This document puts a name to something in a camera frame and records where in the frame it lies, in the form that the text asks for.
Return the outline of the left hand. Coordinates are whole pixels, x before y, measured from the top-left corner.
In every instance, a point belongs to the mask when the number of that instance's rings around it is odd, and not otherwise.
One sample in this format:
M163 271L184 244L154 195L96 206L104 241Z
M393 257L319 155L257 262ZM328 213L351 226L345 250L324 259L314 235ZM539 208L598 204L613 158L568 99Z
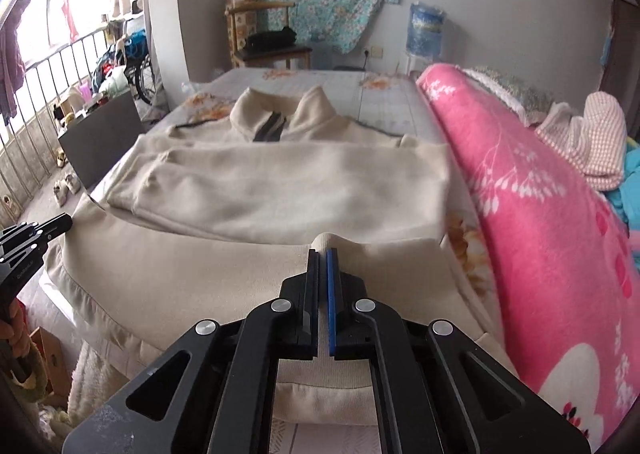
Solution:
M29 333L25 324L24 308L15 298L9 305L9 321L0 322L0 339L7 341L15 358L27 356L30 349Z

